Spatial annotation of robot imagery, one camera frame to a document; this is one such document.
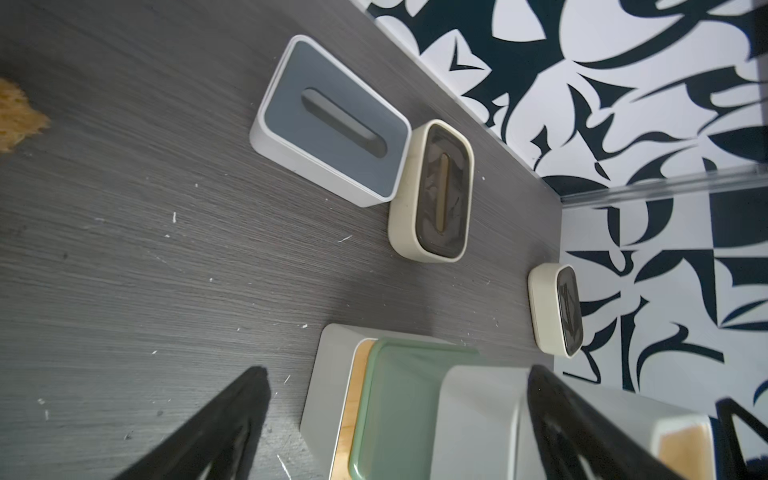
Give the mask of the white box bamboo lid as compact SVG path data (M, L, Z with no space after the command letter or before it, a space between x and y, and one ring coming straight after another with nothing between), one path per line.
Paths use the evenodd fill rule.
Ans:
M682 478L716 477L712 427L707 415L567 376L560 379Z
M432 479L513 479L528 368L460 365L439 392Z
M324 479L334 477L350 385L365 375L373 343L381 337L434 342L434 337L331 323L321 332L300 433Z

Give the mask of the green tissue box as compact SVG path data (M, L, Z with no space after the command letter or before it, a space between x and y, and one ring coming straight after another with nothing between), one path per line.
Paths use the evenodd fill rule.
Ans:
M460 365L482 365L466 346L392 337L369 354L349 454L353 479L430 477L442 382Z

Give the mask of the white box grey lid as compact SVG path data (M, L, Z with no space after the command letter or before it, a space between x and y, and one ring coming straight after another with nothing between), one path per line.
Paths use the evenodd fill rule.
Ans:
M260 155L367 208L392 201L412 127L318 42L292 37L257 110L249 140Z

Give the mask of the white box bamboo lid front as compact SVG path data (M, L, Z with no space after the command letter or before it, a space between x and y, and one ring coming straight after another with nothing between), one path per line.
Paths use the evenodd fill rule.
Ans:
M350 385L365 375L373 343L381 337L434 342L434 337L331 323L321 332L300 433L324 479L334 477Z

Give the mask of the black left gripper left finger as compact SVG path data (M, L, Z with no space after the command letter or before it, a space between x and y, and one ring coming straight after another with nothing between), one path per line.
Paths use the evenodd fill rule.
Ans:
M121 472L119 479L247 479L271 400L268 371L254 366Z

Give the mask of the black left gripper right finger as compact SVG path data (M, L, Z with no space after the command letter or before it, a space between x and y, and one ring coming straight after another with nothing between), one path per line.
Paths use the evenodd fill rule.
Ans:
M679 477L542 365L530 370L527 404L547 479Z

